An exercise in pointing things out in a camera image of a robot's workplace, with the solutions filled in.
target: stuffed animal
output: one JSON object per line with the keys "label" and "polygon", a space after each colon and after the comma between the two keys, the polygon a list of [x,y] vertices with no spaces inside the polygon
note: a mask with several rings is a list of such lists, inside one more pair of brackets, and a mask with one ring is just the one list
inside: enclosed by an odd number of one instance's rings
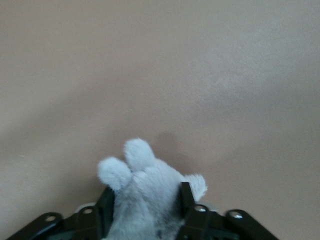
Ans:
{"label": "stuffed animal", "polygon": [[182,175],[157,159],[140,139],[125,143],[126,163],[109,157],[98,164],[98,177],[115,193],[113,223],[104,240],[174,240],[184,220],[179,186],[189,182],[195,201],[207,186],[201,175]]}

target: beige surface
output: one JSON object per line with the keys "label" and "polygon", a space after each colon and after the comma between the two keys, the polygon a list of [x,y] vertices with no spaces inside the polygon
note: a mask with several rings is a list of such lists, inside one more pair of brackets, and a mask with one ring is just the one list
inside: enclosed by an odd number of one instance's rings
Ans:
{"label": "beige surface", "polygon": [[0,1],[0,239],[149,141],[204,200],[320,237],[318,0]]}

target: plush toy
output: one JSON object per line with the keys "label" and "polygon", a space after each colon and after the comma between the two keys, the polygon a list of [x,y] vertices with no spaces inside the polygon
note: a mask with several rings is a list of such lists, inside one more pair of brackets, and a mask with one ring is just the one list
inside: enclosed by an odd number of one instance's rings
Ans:
{"label": "plush toy", "polygon": [[115,193],[113,223],[104,240],[174,240],[184,220],[179,186],[189,182],[195,201],[207,187],[201,175],[182,175],[157,159],[139,138],[124,146],[126,163],[109,157],[98,164],[98,177]]}

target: stuffed animal's ear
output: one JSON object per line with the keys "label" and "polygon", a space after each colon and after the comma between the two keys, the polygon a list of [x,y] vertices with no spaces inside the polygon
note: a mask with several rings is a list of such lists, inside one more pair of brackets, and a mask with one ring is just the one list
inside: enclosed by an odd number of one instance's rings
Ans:
{"label": "stuffed animal's ear", "polygon": [[208,187],[206,181],[202,175],[185,175],[184,180],[190,183],[190,188],[193,194],[194,200],[199,201],[206,193]]}
{"label": "stuffed animal's ear", "polygon": [[114,191],[125,187],[132,178],[127,164],[115,157],[109,157],[98,164],[98,177]]}
{"label": "stuffed animal's ear", "polygon": [[124,145],[124,156],[132,171],[143,171],[156,163],[154,152],[149,144],[140,139],[131,139]]}

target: dark spot on plush toy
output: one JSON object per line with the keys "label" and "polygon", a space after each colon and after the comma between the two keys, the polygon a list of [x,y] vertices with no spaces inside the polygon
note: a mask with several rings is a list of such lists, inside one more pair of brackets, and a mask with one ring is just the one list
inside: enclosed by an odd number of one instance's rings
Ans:
{"label": "dark spot on plush toy", "polygon": [[162,232],[161,232],[161,230],[158,230],[158,232],[156,233],[156,235],[157,235],[157,237],[158,237],[159,239],[162,239]]}

